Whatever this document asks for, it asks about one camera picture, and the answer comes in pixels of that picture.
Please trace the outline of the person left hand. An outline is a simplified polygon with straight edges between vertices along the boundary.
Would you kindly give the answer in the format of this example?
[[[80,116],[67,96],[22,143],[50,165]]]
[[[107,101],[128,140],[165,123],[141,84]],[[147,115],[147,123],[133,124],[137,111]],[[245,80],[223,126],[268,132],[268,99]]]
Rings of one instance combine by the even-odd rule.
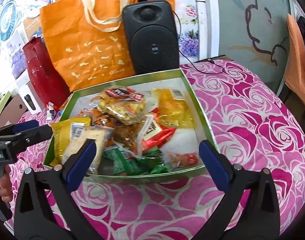
[[[6,203],[13,200],[12,183],[10,180],[11,169],[9,165],[5,165],[4,174],[0,179],[0,197]]]

